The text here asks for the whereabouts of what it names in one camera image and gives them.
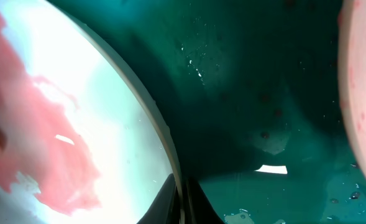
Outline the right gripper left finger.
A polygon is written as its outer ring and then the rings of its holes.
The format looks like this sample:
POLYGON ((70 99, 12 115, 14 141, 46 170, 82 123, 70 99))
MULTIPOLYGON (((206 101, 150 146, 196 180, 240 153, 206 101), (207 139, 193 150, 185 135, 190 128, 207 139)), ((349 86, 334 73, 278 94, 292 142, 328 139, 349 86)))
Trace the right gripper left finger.
POLYGON ((170 174, 151 206, 137 224, 179 224, 180 201, 175 178, 170 174))

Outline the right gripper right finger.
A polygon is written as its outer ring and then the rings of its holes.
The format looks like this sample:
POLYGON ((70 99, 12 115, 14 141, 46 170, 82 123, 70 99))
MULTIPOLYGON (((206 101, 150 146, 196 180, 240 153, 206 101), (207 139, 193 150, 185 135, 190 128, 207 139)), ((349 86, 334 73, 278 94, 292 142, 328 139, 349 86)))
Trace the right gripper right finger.
POLYGON ((185 182, 185 223, 224 224, 212 208, 198 181, 192 177, 185 182))

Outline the light blue plate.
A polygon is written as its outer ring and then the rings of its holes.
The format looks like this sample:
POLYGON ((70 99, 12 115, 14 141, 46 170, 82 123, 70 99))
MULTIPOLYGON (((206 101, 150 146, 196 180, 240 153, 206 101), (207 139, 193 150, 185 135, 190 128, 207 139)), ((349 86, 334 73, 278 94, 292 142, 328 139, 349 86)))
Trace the light blue plate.
POLYGON ((137 223, 180 165, 146 87, 47 1, 0 1, 0 223, 137 223))

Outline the pink white plate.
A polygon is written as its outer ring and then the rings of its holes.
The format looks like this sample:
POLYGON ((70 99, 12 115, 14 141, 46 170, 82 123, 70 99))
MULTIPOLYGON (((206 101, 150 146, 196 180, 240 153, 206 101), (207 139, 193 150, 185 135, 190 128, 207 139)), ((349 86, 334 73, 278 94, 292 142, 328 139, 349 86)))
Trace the pink white plate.
POLYGON ((339 101, 350 146, 366 177, 366 0, 344 0, 338 25, 339 101))

